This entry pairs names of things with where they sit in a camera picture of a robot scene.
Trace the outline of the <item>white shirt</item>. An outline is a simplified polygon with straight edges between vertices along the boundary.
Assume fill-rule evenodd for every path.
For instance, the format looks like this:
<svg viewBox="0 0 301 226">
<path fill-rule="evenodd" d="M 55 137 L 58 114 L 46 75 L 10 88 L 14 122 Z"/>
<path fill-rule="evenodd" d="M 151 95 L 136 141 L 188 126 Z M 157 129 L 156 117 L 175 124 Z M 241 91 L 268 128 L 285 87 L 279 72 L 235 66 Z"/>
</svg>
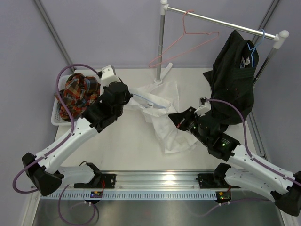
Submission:
<svg viewBox="0 0 301 226">
<path fill-rule="evenodd" d="M 188 132 L 179 130 L 168 117 L 179 111 L 179 91 L 175 81 L 160 85 L 149 84 L 139 88 L 129 89 L 132 93 L 150 93 L 159 96 L 171 103 L 168 109 L 137 109 L 128 104 L 126 109 L 138 110 L 144 115 L 145 121 L 151 123 L 155 136 L 165 154 L 191 151 L 197 146 L 197 139 Z"/>
</svg>

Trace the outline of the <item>red plaid shirt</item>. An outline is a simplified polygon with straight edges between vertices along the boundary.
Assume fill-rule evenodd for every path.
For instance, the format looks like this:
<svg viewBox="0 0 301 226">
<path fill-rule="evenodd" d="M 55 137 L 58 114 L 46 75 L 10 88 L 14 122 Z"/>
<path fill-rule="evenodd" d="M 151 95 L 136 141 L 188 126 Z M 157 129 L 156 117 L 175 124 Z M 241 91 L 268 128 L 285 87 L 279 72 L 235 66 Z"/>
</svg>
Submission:
<svg viewBox="0 0 301 226">
<path fill-rule="evenodd" d="M 95 77 L 74 73 L 59 93 L 72 117 L 77 119 L 100 96 L 100 83 Z"/>
</svg>

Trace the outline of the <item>pink wire hanger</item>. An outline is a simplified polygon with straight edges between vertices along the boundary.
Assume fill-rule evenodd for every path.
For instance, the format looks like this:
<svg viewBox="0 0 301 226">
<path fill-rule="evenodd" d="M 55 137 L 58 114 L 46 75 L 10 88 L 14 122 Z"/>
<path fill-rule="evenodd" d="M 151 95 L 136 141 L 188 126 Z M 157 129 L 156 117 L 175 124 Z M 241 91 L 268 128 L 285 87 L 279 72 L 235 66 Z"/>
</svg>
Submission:
<svg viewBox="0 0 301 226">
<path fill-rule="evenodd" d="M 188 54 L 188 53 L 198 49 L 199 47 L 202 47 L 202 46 L 212 42 L 213 40 L 219 38 L 219 36 L 220 36 L 219 31 L 188 32 L 187 29 L 186 29 L 185 18 L 188 16 L 189 13 L 192 14 L 192 13 L 194 13 L 194 11 L 193 10 L 185 11 L 185 13 L 183 14 L 183 17 L 182 17 L 183 34 L 177 40 L 175 40 L 169 47 L 167 47 L 166 49 L 163 49 L 163 36 L 164 36 L 164 26 L 165 26 L 163 24 L 162 31 L 160 32 L 161 37 L 159 38 L 158 56 L 150 61 L 149 65 L 148 65 L 149 68 L 155 68 L 155 67 L 162 66 L 162 64 L 165 64 L 165 63 L 171 63 L 176 58 L 179 58 L 179 57 L 181 57 L 185 54 Z M 166 52 L 168 52 L 171 48 L 176 46 L 178 43 L 183 44 L 184 41 L 190 40 L 190 38 L 188 38 L 188 36 L 200 36 L 201 40 L 203 40 L 203 42 L 199 43 L 196 46 L 191 46 L 191 48 L 188 49 L 187 51 L 178 53 L 175 56 L 172 56 L 168 59 L 163 60 L 162 56 Z"/>
</svg>

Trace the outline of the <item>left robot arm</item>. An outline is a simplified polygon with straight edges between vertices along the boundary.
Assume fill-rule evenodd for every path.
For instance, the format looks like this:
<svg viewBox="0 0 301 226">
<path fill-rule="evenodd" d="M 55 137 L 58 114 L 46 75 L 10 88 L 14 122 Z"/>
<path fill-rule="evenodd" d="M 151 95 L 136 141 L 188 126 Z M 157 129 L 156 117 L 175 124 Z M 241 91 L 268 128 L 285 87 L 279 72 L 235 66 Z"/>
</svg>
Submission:
<svg viewBox="0 0 301 226">
<path fill-rule="evenodd" d="M 41 195 L 50 195 L 59 187 L 71 184 L 87 188 L 100 185 L 102 173 L 94 164 L 63 167 L 62 163 L 82 144 L 114 123 L 130 98 L 132 94 L 126 84 L 120 81 L 110 83 L 99 99 L 77 119 L 76 125 L 66 132 L 66 138 L 57 140 L 35 155 L 27 153 L 22 157 L 26 175 Z"/>
</svg>

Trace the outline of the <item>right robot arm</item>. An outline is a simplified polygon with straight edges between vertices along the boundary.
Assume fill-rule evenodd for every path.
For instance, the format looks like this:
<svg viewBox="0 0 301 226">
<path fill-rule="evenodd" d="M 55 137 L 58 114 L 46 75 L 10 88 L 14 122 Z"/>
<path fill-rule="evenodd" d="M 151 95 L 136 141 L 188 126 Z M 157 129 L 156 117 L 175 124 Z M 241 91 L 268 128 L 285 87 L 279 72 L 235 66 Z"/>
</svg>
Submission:
<svg viewBox="0 0 301 226">
<path fill-rule="evenodd" d="M 292 173 L 248 151 L 246 145 L 225 134 L 209 114 L 190 107 L 168 116 L 181 131 L 189 131 L 224 163 L 213 173 L 218 187 L 241 187 L 274 202 L 283 212 L 298 216 L 301 211 L 301 173 Z"/>
</svg>

